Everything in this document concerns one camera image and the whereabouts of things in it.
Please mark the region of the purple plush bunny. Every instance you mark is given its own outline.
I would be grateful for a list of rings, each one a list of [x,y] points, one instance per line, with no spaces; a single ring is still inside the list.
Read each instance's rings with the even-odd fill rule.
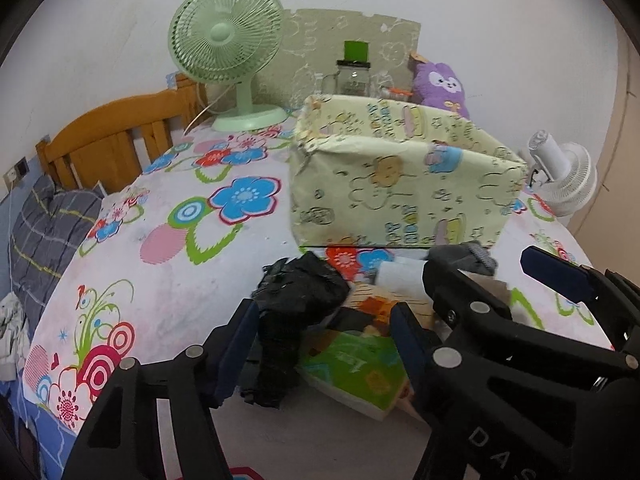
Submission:
[[[411,99],[416,104],[448,110],[466,119],[470,118],[463,84],[445,63],[416,63]]]

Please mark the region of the green cup on jar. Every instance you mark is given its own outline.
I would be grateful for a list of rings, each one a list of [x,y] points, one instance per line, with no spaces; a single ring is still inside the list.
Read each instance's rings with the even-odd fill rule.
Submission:
[[[347,63],[367,64],[369,44],[365,41],[345,40],[343,60]]]

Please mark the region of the yellow cartoon storage box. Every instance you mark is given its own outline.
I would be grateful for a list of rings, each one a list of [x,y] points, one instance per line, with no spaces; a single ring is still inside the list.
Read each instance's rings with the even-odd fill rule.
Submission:
[[[292,231],[307,247],[490,247],[527,176],[456,113],[338,94],[306,99],[288,163]]]

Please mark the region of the toothpick jar orange lid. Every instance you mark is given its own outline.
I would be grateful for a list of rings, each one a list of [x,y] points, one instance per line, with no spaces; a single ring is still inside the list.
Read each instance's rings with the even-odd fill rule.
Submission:
[[[378,88],[378,96],[382,99],[407,102],[412,97],[412,92],[396,87],[381,86]]]

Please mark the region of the grey drawstring pouch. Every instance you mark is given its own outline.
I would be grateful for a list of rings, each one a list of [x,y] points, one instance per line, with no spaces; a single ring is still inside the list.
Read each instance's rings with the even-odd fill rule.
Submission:
[[[477,240],[457,245],[436,245],[428,251],[425,259],[485,276],[494,276],[498,269],[498,262]]]

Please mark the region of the white standing fan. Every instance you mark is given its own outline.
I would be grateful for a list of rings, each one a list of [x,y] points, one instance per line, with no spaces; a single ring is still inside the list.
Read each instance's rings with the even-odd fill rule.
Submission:
[[[598,184],[597,167],[580,144],[559,144],[551,133],[538,130],[528,140],[528,185],[558,218],[571,217],[592,199]]]

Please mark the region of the black plastic bag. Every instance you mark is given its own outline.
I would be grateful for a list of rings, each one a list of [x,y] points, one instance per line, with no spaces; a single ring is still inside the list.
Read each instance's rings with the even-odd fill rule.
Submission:
[[[349,292],[343,275],[314,252],[265,267],[252,292],[259,316],[254,347],[241,375],[240,395],[246,403],[280,406],[297,384],[306,331],[334,315]]]

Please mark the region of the crumpled white cloth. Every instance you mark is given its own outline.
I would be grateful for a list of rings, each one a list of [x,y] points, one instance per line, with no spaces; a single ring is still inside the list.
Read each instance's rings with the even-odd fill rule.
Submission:
[[[21,301],[9,292],[0,302],[0,380],[13,382],[24,368],[30,341]]]

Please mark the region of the white cloth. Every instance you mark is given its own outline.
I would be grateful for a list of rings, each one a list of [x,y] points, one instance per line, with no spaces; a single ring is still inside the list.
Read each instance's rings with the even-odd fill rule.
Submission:
[[[424,264],[424,260],[405,257],[382,261],[376,271],[374,284],[397,295],[427,300],[430,296],[423,285]]]
[[[9,292],[0,302],[0,380],[13,382],[24,368],[30,341],[21,301]]]

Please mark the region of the green orange snack box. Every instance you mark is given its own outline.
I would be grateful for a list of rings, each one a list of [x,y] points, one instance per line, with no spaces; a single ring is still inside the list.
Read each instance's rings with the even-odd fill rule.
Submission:
[[[408,304],[421,327],[434,327],[432,302],[423,292],[405,295],[354,283],[326,326],[305,336],[297,365],[300,376],[373,419],[384,419],[394,408],[412,414],[413,391],[390,336],[390,310],[398,302]]]

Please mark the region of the glass mason jar mug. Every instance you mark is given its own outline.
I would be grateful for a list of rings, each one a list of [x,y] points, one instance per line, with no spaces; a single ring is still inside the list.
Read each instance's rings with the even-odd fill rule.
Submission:
[[[337,60],[336,72],[322,78],[321,93],[370,96],[370,67],[369,62]]]

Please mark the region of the grey plaid pillow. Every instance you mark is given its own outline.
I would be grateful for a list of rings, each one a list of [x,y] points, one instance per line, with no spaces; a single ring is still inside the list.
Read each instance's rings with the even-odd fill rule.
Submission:
[[[101,210],[99,188],[65,191],[44,174],[17,214],[9,240],[11,290],[34,330]]]

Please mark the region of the green cartoon patterned board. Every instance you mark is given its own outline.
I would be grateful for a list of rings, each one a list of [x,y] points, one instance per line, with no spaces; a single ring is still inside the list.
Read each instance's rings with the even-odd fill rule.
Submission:
[[[337,70],[344,42],[368,45],[372,84],[407,89],[412,83],[409,53],[418,48],[421,24],[404,18],[326,9],[283,11],[278,53],[253,79],[257,103],[299,108]]]

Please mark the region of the floral tablecloth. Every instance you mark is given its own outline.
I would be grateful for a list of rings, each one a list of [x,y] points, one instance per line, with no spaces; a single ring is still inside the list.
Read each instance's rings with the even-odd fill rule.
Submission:
[[[382,261],[430,248],[299,244],[291,226],[291,144],[297,118],[255,131],[198,127],[111,196],[50,297],[23,375],[29,416],[51,477],[115,366],[165,359],[215,326],[274,260],[315,252],[354,283],[374,285]],[[529,326],[597,346],[608,342],[583,304],[555,295],[518,263],[528,246],[572,263],[586,255],[546,203],[524,188],[498,240],[495,279]]]

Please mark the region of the beige door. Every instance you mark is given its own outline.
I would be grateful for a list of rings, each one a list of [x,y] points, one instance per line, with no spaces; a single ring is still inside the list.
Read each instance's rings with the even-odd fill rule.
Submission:
[[[616,26],[618,73],[614,106],[592,200],[568,229],[592,265],[639,281],[639,53]]]

